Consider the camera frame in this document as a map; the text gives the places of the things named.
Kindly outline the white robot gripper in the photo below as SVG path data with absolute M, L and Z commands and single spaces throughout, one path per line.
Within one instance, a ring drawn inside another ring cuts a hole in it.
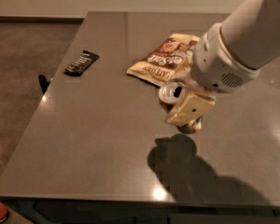
M 197 42 L 192 62 L 191 58 L 185 59 L 173 79 L 192 88 L 199 83 L 211 91 L 232 93 L 258 75 L 258 69 L 245 67 L 231 55 L 221 34 L 221 24 L 215 23 Z M 174 126 L 187 125 L 211 110 L 215 103 L 214 99 L 189 93 L 174 105 L 165 121 Z

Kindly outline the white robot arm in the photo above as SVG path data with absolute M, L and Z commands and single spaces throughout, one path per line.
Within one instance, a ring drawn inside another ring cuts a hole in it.
M 217 93 L 236 91 L 278 57 L 280 0 L 245 0 L 201 37 L 190 67 L 161 87 L 160 99 L 172 99 L 166 122 L 183 127 L 201 119 Z

